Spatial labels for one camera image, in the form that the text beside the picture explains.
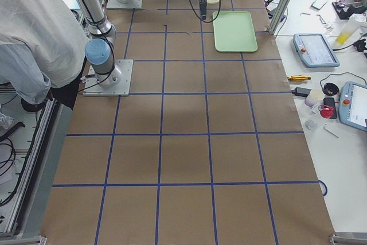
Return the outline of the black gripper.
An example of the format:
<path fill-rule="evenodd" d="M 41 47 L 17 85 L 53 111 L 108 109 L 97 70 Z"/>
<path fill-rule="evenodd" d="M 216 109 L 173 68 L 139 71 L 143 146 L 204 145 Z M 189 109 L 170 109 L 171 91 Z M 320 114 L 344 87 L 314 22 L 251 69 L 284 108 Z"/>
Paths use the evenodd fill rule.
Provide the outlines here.
<path fill-rule="evenodd" d="M 206 20 L 207 16 L 207 0 L 199 0 L 200 19 Z"/>

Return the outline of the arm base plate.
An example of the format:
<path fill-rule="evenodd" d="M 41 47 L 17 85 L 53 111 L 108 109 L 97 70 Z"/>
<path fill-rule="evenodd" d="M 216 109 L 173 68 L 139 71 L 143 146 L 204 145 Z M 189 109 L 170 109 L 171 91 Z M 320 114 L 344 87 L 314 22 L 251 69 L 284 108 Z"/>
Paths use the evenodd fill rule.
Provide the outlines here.
<path fill-rule="evenodd" d="M 107 0 L 107 9 L 132 10 L 141 9 L 143 0 Z"/>
<path fill-rule="evenodd" d="M 96 75 L 92 66 L 89 66 L 91 78 L 85 80 L 84 96 L 129 96 L 131 76 L 134 61 L 132 59 L 115 60 L 115 68 L 108 77 Z"/>

